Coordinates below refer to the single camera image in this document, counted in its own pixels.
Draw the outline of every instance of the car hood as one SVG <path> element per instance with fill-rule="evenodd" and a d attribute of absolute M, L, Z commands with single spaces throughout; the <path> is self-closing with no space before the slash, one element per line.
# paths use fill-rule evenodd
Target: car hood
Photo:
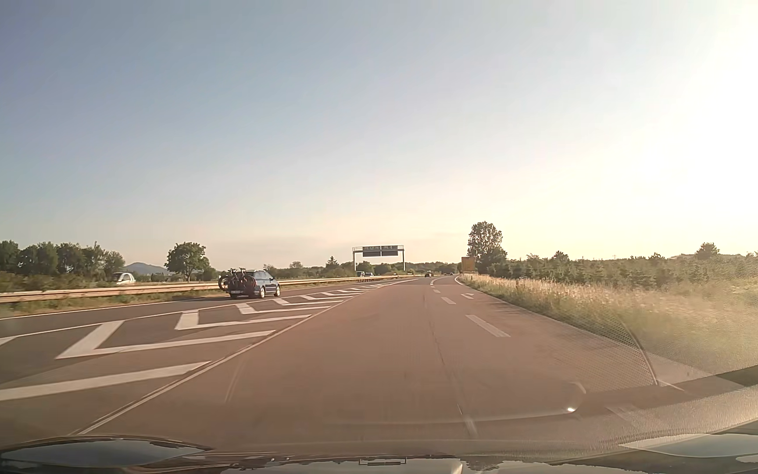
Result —
<path fill-rule="evenodd" d="M 476 449 L 488 446 L 478 443 Z M 144 474 L 163 472 L 237 474 L 240 470 L 276 472 L 344 473 L 368 468 L 378 474 L 465 474 L 492 472 L 552 472 L 606 474 L 613 472 L 740 472 L 758 470 L 758 435 L 699 434 L 675 439 L 647 439 L 623 446 L 614 455 L 585 459 L 553 459 L 568 454 L 569 446 L 536 445 L 533 442 L 490 444 L 492 451 L 452 455 L 422 446 L 385 445 L 385 454 L 367 447 L 362 456 L 353 454 L 363 444 L 319 444 L 316 453 L 327 450 L 348 454 L 301 454 L 287 450 L 225 452 L 208 446 L 165 438 L 129 435 L 92 435 L 47 438 L 0 449 L 0 472 L 91 474 Z"/>

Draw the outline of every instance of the car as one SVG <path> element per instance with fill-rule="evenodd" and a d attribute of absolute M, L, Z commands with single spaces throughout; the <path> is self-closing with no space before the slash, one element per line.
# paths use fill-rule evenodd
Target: car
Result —
<path fill-rule="evenodd" d="M 244 272 L 254 278 L 256 285 L 253 288 L 225 289 L 230 298 L 236 299 L 242 295 L 251 298 L 264 298 L 271 295 L 279 297 L 279 282 L 267 270 L 244 270 Z"/>
<path fill-rule="evenodd" d="M 130 285 L 136 283 L 136 278 L 133 278 L 133 275 L 130 273 L 116 272 L 111 275 L 108 281 L 110 281 L 111 284 Z"/>

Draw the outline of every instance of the white car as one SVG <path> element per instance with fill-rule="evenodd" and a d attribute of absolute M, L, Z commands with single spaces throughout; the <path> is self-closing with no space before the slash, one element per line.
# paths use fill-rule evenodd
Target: white car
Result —
<path fill-rule="evenodd" d="M 133 278 L 133 275 L 130 273 L 125 273 L 125 272 L 113 273 L 109 281 L 112 284 L 117 284 L 117 285 L 129 285 L 129 284 L 136 283 L 136 279 Z"/>

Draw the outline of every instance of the windshield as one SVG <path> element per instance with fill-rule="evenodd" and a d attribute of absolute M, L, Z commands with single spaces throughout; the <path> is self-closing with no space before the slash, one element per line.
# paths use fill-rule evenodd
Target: windshield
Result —
<path fill-rule="evenodd" d="M 0 449 L 111 435 L 758 467 L 758 2 L 0 0 Z"/>

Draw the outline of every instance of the sky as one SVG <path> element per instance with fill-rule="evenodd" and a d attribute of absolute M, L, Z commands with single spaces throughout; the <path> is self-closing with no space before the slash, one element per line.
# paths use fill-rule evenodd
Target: sky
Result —
<path fill-rule="evenodd" d="M 758 2 L 0 0 L 2 240 L 458 262 L 482 220 L 758 251 Z"/>

